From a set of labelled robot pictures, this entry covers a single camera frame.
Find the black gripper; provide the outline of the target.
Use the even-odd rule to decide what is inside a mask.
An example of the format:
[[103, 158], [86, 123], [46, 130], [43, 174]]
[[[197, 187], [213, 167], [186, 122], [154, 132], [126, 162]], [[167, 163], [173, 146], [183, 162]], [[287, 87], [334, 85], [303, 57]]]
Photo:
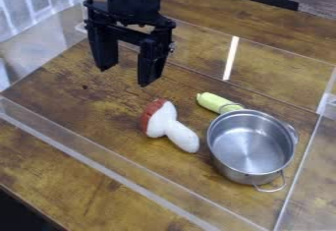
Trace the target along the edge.
[[162, 74], [175, 23], [159, 14], [161, 0], [85, 0], [85, 29], [95, 67], [118, 63], [118, 40], [138, 44], [137, 84], [150, 85]]

